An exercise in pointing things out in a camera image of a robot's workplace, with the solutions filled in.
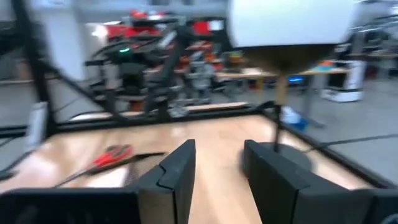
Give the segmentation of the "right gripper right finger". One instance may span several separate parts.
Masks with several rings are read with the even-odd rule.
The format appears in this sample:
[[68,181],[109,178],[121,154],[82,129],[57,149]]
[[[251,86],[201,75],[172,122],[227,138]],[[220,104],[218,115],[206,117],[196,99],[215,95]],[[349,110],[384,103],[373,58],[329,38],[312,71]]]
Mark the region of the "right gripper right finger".
[[253,140],[244,143],[248,181],[268,224],[366,223],[371,198],[305,170]]

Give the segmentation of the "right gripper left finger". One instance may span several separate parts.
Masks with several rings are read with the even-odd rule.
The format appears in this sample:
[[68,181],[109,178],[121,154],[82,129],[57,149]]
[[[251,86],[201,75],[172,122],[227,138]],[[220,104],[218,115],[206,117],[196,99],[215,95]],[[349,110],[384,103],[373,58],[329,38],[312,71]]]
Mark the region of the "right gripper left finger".
[[138,180],[142,224],[187,224],[196,169],[195,140],[188,139]]

